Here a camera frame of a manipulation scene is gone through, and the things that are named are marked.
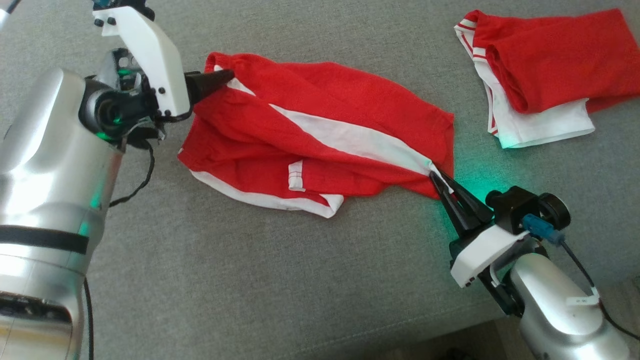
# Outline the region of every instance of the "gray fabric surface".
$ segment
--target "gray fabric surface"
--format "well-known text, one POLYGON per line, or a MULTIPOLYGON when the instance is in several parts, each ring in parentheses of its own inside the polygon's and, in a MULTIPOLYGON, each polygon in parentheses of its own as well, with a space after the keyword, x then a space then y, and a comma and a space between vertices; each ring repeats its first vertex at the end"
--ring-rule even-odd
MULTIPOLYGON (((452 27, 468 11, 532 17, 619 6, 640 38, 640 2, 616 0, 150 1, 185 69, 208 52, 336 61, 396 81, 456 114, 456 179, 482 197, 518 184, 570 206, 574 251, 600 284, 640 274, 640 101, 593 115, 596 131, 505 151, 486 133, 486 99, 452 27)), ((120 44, 89 1, 30 0, 0 34, 0 133, 44 69, 93 73, 120 44)), ((437 201, 398 188, 349 199, 329 220, 226 198, 176 160, 189 122, 156 147, 151 184, 109 212, 89 278, 97 359, 342 359, 500 316, 479 284, 448 273, 454 238, 437 201)), ((116 196, 143 179, 129 151, 116 196)), ((554 260, 580 279, 570 260, 554 260)))

